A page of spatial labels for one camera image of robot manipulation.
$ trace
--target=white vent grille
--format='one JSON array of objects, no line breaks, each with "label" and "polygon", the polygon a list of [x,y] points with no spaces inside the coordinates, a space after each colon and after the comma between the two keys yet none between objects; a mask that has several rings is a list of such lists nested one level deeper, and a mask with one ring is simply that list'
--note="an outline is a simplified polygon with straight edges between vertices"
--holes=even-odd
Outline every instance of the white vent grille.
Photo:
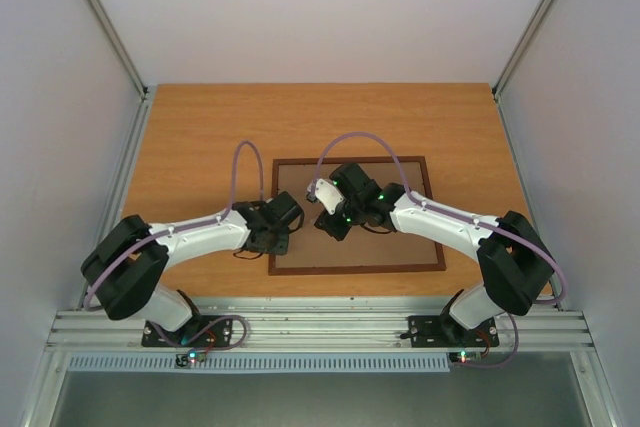
[{"label": "white vent grille", "polygon": [[70,371],[201,372],[216,374],[294,372],[448,372],[446,354],[242,354],[211,355],[181,367],[175,354],[76,353]]}]

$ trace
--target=brown tray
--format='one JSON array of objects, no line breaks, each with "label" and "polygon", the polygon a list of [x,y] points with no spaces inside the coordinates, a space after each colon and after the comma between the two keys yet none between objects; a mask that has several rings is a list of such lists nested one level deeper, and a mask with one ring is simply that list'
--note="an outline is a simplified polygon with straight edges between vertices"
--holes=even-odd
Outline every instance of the brown tray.
[{"label": "brown tray", "polygon": [[[431,195],[424,157],[399,157],[409,185],[428,198]],[[353,227],[342,242],[316,229],[313,224],[322,204],[306,200],[318,159],[276,159],[273,161],[271,195],[286,190],[305,212],[305,225],[291,235],[285,256],[269,256],[269,275],[372,274],[446,270],[442,245],[417,235],[376,235]],[[320,177],[328,178],[338,165],[355,162],[384,188],[399,182],[399,174],[388,157],[343,157],[325,159]]]}]

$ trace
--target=cable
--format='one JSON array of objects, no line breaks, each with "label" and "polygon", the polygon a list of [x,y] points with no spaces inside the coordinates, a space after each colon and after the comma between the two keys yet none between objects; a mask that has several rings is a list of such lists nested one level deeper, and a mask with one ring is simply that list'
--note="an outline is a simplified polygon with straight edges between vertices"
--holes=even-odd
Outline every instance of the cable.
[{"label": "cable", "polygon": [[491,352],[491,342],[489,341],[489,337],[487,337],[487,335],[481,330],[476,329],[474,330],[474,332],[478,337],[480,337],[484,341],[485,349],[484,349],[484,352],[480,354],[480,358],[484,359],[487,355],[489,355],[489,352]]},{"label": "cable", "polygon": [[459,365],[460,367],[471,367],[472,369],[498,369],[506,366],[507,364],[510,364],[511,361],[513,361],[513,359],[515,358],[516,354],[518,353],[518,348],[520,346],[520,334],[518,333],[518,326],[516,325],[516,319],[510,313],[506,312],[506,314],[509,316],[509,319],[511,319],[511,323],[513,324],[513,336],[514,336],[513,350],[511,351],[511,353],[506,359],[498,362],[497,364],[480,364],[477,362],[451,362],[451,363],[453,365]]},{"label": "cable", "polygon": [[[256,159],[258,160],[258,170],[260,171],[260,200],[264,200],[264,169],[262,167],[262,158],[260,156],[260,152],[258,151],[258,148],[255,146],[253,142],[249,140],[243,140],[236,146],[236,150],[233,153],[233,161],[231,163],[231,189],[229,191],[229,202],[227,203],[227,206],[225,207],[222,214],[215,215],[205,220],[200,220],[198,222],[192,222],[192,223],[181,225],[180,227],[176,227],[173,230],[173,233],[178,234],[180,232],[184,232],[190,229],[197,229],[199,227],[216,225],[227,218],[227,216],[229,215],[229,212],[231,212],[231,207],[233,206],[233,202],[235,200],[235,195],[236,195],[236,177],[238,174],[237,172],[238,157],[240,156],[240,151],[242,150],[242,147],[245,145],[248,145],[249,147],[251,147],[253,152],[256,154]],[[155,234],[151,234],[145,237],[144,239],[140,239],[138,242],[136,242],[127,250],[125,250],[122,254],[120,254],[113,262],[111,262],[111,264],[109,264],[109,266],[104,270],[104,272],[102,272],[102,274],[100,274],[100,276],[96,279],[96,281],[89,287],[89,290],[87,291],[87,295],[85,295],[84,301],[82,303],[83,308],[85,310],[90,309],[91,300],[93,299],[94,295],[96,295],[96,292],[98,291],[102,283],[105,281],[107,277],[111,275],[111,273],[114,270],[116,270],[120,266],[122,262],[125,261],[125,259],[127,259],[130,255],[140,250],[140,248],[142,248],[149,242],[157,240],[161,237],[165,237],[169,234],[170,234],[170,231],[168,229],[162,230],[160,232],[156,232]]]},{"label": "cable", "polygon": [[364,224],[360,225],[360,227],[362,227],[367,232],[371,232],[372,234],[386,235],[391,233],[390,230],[373,230],[371,227],[367,227]]},{"label": "cable", "polygon": [[300,211],[300,220],[298,220],[298,225],[293,229],[289,229],[289,234],[299,231],[302,227],[304,227],[304,210]]},{"label": "cable", "polygon": [[320,176],[320,166],[322,165],[322,161],[324,160],[324,158],[327,156],[327,154],[329,153],[329,150],[331,150],[331,148],[336,145],[338,142],[341,142],[345,139],[348,139],[350,137],[366,137],[372,140],[375,140],[376,142],[378,142],[380,145],[382,145],[385,150],[387,151],[387,153],[391,156],[391,158],[393,159],[393,162],[396,164],[396,167],[398,168],[398,172],[400,173],[400,178],[402,179],[402,185],[404,186],[404,191],[407,194],[407,197],[416,205],[422,207],[425,210],[431,210],[432,212],[436,212],[438,214],[441,215],[445,215],[447,217],[450,217],[452,219],[461,221],[461,222],[465,222],[467,224],[470,225],[475,225],[476,228],[484,228],[487,230],[490,230],[491,232],[494,232],[498,235],[504,236],[524,247],[526,247],[527,249],[531,250],[532,252],[534,252],[535,254],[539,255],[540,257],[542,257],[542,259],[549,264],[549,266],[553,269],[553,272],[558,276],[558,279],[560,280],[560,287],[561,287],[561,291],[560,294],[558,294],[556,297],[554,297],[553,299],[548,299],[548,300],[535,300],[534,303],[536,304],[544,304],[544,305],[553,305],[553,304],[557,304],[559,302],[561,302],[566,296],[567,293],[569,291],[568,288],[568,283],[567,283],[567,278],[564,275],[564,272],[562,272],[562,269],[560,269],[560,266],[556,263],[556,261],[549,255],[547,254],[544,250],[542,250],[540,247],[538,247],[535,244],[532,244],[531,242],[529,242],[526,239],[523,239],[522,237],[512,234],[511,232],[508,232],[500,227],[496,227],[494,225],[491,225],[487,222],[482,222],[482,221],[476,221],[476,219],[473,216],[468,216],[468,215],[463,215],[460,214],[458,212],[453,212],[450,211],[448,209],[444,209],[442,207],[436,206],[436,205],[432,205],[427,201],[421,201],[420,199],[416,198],[413,196],[413,192],[411,191],[411,189],[409,188],[409,182],[407,180],[407,175],[404,172],[404,169],[402,168],[402,165],[400,164],[400,160],[398,160],[397,155],[393,152],[393,149],[391,149],[391,147],[389,146],[389,144],[387,144],[384,140],[382,140],[380,137],[378,137],[377,135],[371,134],[369,132],[349,132],[347,134],[342,134],[338,137],[336,137],[335,139],[333,139],[329,145],[327,145],[327,147],[322,151],[322,154],[320,154],[320,158],[318,159],[318,163],[316,164],[316,168],[314,171],[314,177],[313,177],[313,181],[311,182],[311,185],[308,188],[308,192],[315,192],[316,189],[316,184],[318,182],[318,177]]},{"label": "cable", "polygon": [[236,250],[232,255],[236,259],[242,259],[242,260],[256,260],[264,255],[264,252],[260,252],[258,255],[254,255],[253,257],[241,257],[239,254],[243,252],[247,252],[247,251],[245,249]]},{"label": "cable", "polygon": [[227,320],[237,320],[240,323],[240,325],[242,325],[242,336],[236,342],[234,342],[233,344],[229,344],[226,347],[213,347],[213,348],[211,348],[209,350],[231,350],[231,349],[235,349],[236,347],[239,347],[242,344],[244,344],[244,341],[247,340],[247,337],[249,336],[249,323],[241,315],[223,315],[222,317],[218,317],[217,319],[212,320],[202,330],[200,330],[197,334],[195,334],[193,337],[191,337],[185,344],[179,344],[179,343],[174,342],[173,340],[171,340],[164,333],[164,330],[162,330],[162,327],[160,327],[155,322],[149,322],[149,323],[153,326],[153,328],[156,330],[156,332],[158,333],[160,338],[162,340],[164,340],[167,345],[170,345],[171,347],[182,348],[182,347],[188,347],[191,342],[193,342],[198,337],[200,337],[202,334],[207,332],[214,325],[216,325],[216,324],[218,324],[220,322],[225,322]]}]

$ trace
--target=mounting plate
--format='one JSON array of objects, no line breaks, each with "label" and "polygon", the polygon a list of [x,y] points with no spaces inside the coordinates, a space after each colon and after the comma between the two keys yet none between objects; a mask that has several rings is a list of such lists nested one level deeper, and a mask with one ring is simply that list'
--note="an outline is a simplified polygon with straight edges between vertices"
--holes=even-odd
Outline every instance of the mounting plate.
[{"label": "mounting plate", "polygon": [[[203,315],[200,321],[200,325],[198,326],[196,332],[200,331],[201,329],[206,327],[207,324],[211,323],[216,319],[219,319],[220,317],[223,317],[223,316]],[[227,335],[225,335],[224,333],[225,329],[228,329]],[[231,335],[233,334],[233,320],[229,319],[229,320],[223,320],[222,322],[218,322],[209,330],[215,336],[215,339],[213,342],[214,348],[228,347],[231,339]],[[178,334],[170,332],[167,335],[167,337],[169,337],[169,339],[173,340],[174,342],[177,342],[180,344],[182,343],[183,339],[182,339],[181,331],[178,331],[178,332],[179,332]],[[167,345],[167,343],[158,335],[158,332],[156,331],[156,329],[154,329],[149,322],[145,322],[144,324],[144,331],[142,333],[141,344],[143,347],[168,347],[171,349],[174,348],[170,345]],[[211,335],[207,334],[206,332],[202,334],[200,337],[198,337],[197,339],[195,339],[193,342],[191,342],[189,345],[185,345],[185,347],[210,347],[210,346],[211,346]]]},{"label": "mounting plate", "polygon": [[[412,315],[407,320],[409,322],[409,332],[412,333],[410,337],[411,347],[460,347],[468,349],[485,346],[484,339],[472,330],[467,332],[460,344],[452,344],[442,331],[440,316],[438,315]],[[498,339],[497,330],[494,330],[495,334],[491,334],[492,327],[496,329],[496,321],[493,318],[485,320],[474,330],[484,333],[489,339],[491,347],[497,347],[500,345],[500,340]]]}]

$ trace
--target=metal bar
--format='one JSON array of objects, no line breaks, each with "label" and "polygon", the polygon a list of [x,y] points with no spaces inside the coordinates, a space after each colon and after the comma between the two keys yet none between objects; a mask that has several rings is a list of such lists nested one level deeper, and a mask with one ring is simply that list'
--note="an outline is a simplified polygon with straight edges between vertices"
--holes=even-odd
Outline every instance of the metal bar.
[{"label": "metal bar", "polygon": [[27,408],[20,421],[21,427],[49,427],[62,390],[71,354],[45,352],[38,367],[36,382],[27,400]]},{"label": "metal bar", "polygon": [[[129,135],[127,136],[122,156],[118,161],[119,167],[109,191],[109,197],[101,216],[94,244],[97,244],[109,233],[122,215],[122,209],[124,208],[124,202],[129,190],[129,185],[131,184],[131,178],[135,170],[144,132],[147,127],[147,122],[149,121],[149,115],[151,114],[155,93],[156,87],[151,87],[145,98],[138,105],[138,110],[134,116]],[[78,309],[82,306],[87,288],[88,285],[85,282],[82,294],[76,305]]]},{"label": "metal bar", "polygon": [[571,361],[591,424],[602,427],[621,426],[598,354],[596,352],[572,352]]},{"label": "metal bar", "polygon": [[498,78],[498,81],[496,82],[496,85],[493,88],[493,92],[495,94],[501,94],[506,88],[516,67],[520,63],[520,60],[522,59],[525,52],[531,45],[533,39],[535,38],[536,34],[540,30],[540,27],[542,26],[543,22],[549,15],[549,12],[551,11],[551,7],[553,7],[553,4],[555,3],[555,1],[556,0],[540,0],[540,2],[538,3],[536,10],[534,11],[531,19],[529,20],[529,23],[527,24],[527,27],[525,28],[522,36],[518,40],[518,43],[516,44],[516,47],[513,53],[511,54],[511,57],[509,57],[507,64],[502,70],[502,73],[500,74],[500,77]]},{"label": "metal bar", "polygon": [[[204,313],[241,313],[251,334],[238,352],[407,352],[407,317],[437,314],[446,298],[226,298],[197,299]],[[593,351],[581,312],[558,312],[536,307],[516,320],[521,349],[529,352]],[[47,351],[167,352],[140,346],[142,320],[110,321],[100,312],[59,312],[47,340]],[[512,349],[514,332],[506,316],[496,318],[501,345]],[[234,338],[240,332],[234,332]],[[425,349],[449,352],[456,349]]]},{"label": "metal bar", "polygon": [[131,79],[131,82],[133,83],[135,89],[138,91],[140,98],[144,98],[146,93],[144,82],[142,81],[138,70],[133,64],[131,57],[129,57],[127,49],[122,43],[120,36],[116,32],[115,27],[111,23],[111,20],[109,19],[109,16],[107,15],[107,12],[102,5],[102,2],[100,2],[100,0],[87,0],[87,2],[89,3],[89,7],[91,7],[91,10],[96,16],[98,23],[102,27],[102,30],[106,34],[109,43],[118,55],[120,62],[122,62],[122,65],[127,71],[127,74],[129,74],[129,78]]}]

